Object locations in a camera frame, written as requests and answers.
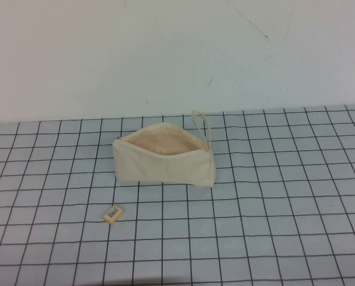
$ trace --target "barcode label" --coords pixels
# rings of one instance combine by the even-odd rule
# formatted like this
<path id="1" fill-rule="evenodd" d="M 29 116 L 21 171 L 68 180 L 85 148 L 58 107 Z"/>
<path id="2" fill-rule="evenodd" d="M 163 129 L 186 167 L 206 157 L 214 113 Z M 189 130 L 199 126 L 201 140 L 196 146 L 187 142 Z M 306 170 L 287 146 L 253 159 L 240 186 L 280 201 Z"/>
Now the barcode label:
<path id="1" fill-rule="evenodd" d="M 108 217 L 111 219 L 114 217 L 114 215 L 119 211 L 119 209 L 114 208 L 111 212 L 108 212 Z"/>

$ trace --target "pouch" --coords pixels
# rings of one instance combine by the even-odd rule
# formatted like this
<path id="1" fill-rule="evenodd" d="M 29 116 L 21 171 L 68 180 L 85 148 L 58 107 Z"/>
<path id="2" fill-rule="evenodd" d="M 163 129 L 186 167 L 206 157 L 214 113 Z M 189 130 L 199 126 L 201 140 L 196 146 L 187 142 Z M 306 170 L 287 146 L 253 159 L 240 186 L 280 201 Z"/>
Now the pouch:
<path id="1" fill-rule="evenodd" d="M 208 128 L 197 124 L 201 115 Z M 113 141 L 116 178 L 119 181 L 164 182 L 213 186 L 216 169 L 211 130 L 205 115 L 192 112 L 203 140 L 172 123 L 157 123 Z"/>

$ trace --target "small yellow eraser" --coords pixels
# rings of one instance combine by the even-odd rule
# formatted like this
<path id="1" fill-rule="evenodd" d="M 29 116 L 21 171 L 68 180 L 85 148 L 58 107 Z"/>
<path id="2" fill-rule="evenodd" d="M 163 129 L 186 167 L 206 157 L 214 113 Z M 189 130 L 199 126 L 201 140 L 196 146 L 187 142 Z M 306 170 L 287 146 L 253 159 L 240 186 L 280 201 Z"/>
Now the small yellow eraser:
<path id="1" fill-rule="evenodd" d="M 115 223 L 123 215 L 123 213 L 124 210 L 114 204 L 111 209 L 103 215 L 103 219 L 111 225 Z"/>

